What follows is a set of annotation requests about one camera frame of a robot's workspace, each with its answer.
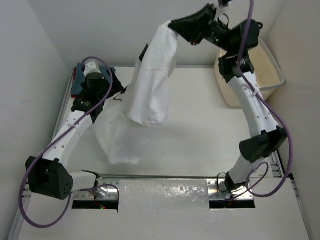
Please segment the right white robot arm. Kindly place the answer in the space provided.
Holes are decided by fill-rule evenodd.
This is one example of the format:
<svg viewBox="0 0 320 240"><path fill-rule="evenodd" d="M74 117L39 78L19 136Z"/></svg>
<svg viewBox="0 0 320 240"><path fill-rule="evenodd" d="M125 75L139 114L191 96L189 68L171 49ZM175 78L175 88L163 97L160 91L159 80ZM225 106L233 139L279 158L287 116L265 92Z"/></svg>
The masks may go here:
<svg viewBox="0 0 320 240"><path fill-rule="evenodd" d="M237 26L229 28L220 20L222 10L229 3L222 0L218 7L207 4L195 14L173 20L169 28L193 46L206 40L225 51L218 58L219 73L237 96L250 134L249 139L239 143L240 156L225 175L222 190L231 193L246 184L250 172L275 152L288 135L265 105L249 56L249 51L259 45L260 31L264 25L249 15Z"/></svg>

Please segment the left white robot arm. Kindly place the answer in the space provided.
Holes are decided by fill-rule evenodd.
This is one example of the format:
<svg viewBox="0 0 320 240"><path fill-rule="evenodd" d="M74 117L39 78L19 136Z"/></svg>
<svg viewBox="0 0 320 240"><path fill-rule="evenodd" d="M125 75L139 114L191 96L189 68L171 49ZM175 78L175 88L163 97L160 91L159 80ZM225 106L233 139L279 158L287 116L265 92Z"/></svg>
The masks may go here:
<svg viewBox="0 0 320 240"><path fill-rule="evenodd" d="M87 73L82 91L73 100L69 115L49 148L39 159L26 161L27 181L32 193L66 199L72 192L92 189L97 174L90 171L70 173L67 170L71 154L80 138L103 111L104 97L111 98L124 90L112 69Z"/></svg>

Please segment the white t shirt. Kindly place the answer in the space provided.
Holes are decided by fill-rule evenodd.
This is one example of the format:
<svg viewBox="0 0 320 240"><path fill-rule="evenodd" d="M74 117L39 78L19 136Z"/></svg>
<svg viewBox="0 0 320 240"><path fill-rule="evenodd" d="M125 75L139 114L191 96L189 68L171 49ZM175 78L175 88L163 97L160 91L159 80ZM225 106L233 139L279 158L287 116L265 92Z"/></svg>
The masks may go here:
<svg viewBox="0 0 320 240"><path fill-rule="evenodd" d="M93 125L110 164L138 164L157 127L167 122L169 77L176 66L179 36L170 24L158 27L137 59L125 93L106 101Z"/></svg>

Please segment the blue t shirt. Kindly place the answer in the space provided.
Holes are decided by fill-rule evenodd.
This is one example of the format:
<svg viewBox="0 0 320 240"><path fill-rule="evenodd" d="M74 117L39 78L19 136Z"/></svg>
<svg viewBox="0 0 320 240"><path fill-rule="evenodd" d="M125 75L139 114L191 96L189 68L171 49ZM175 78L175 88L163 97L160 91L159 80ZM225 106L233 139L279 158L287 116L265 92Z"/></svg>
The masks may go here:
<svg viewBox="0 0 320 240"><path fill-rule="evenodd" d="M103 74L103 76L110 82L110 73L106 66L99 65L100 71ZM81 63L78 63L76 65L76 86L77 86L77 96L81 93L83 90L83 87L81 86L82 83L85 82L85 76L84 76L84 66Z"/></svg>

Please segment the red t shirt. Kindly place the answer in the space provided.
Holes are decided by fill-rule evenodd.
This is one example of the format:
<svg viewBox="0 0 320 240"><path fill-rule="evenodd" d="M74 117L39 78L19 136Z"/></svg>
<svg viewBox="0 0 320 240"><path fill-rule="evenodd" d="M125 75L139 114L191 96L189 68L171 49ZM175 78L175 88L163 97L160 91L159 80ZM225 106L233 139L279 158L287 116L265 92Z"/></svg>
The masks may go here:
<svg viewBox="0 0 320 240"><path fill-rule="evenodd" d="M72 98L75 98L77 96L77 85L76 85L76 79L77 79L77 68L75 67L72 72L71 76L71 92L70 96Z"/></svg>

